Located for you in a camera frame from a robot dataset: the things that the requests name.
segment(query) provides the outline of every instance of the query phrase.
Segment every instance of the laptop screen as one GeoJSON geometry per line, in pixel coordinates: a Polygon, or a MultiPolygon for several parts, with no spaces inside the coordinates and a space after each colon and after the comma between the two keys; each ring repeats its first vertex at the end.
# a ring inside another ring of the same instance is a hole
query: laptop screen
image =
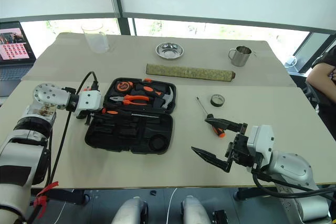
{"type": "Polygon", "coordinates": [[[20,23],[0,23],[0,64],[29,63],[34,61],[34,53],[20,23]]]}

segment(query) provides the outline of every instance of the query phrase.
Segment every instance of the laptop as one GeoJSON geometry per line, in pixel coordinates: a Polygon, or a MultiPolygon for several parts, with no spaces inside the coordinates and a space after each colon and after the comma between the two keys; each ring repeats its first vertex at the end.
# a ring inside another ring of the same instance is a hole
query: laptop
{"type": "Polygon", "coordinates": [[[20,22],[1,22],[0,97],[11,94],[35,61],[35,55],[20,22]]]}

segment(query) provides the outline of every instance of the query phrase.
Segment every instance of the person's arm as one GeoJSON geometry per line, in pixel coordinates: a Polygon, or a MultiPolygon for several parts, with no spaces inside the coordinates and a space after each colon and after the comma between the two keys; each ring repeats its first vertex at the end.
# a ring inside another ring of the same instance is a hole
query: person's arm
{"type": "Polygon", "coordinates": [[[328,77],[328,74],[330,74],[334,68],[332,65],[319,63],[309,73],[306,81],[336,103],[336,85],[328,77]]]}

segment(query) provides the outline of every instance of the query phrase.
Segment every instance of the cylindrical roll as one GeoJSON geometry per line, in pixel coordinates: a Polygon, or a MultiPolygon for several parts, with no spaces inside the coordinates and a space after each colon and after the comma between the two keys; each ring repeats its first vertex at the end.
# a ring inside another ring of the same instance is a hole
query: cylindrical roll
{"type": "Polygon", "coordinates": [[[192,79],[204,79],[213,81],[232,81],[236,74],[233,71],[189,68],[189,67],[167,67],[163,65],[147,64],[147,74],[157,76],[173,76],[192,79]]]}

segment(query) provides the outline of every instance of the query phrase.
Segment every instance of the tool case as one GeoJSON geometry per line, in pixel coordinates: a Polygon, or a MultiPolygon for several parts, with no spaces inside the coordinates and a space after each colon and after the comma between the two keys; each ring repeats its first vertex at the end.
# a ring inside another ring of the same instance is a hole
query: tool case
{"type": "Polygon", "coordinates": [[[172,136],[170,114],[175,108],[175,98],[176,87],[172,83],[115,79],[104,97],[103,110],[92,116],[85,142],[108,151],[163,154],[172,136]],[[170,102],[165,108],[166,100],[170,102]]]}

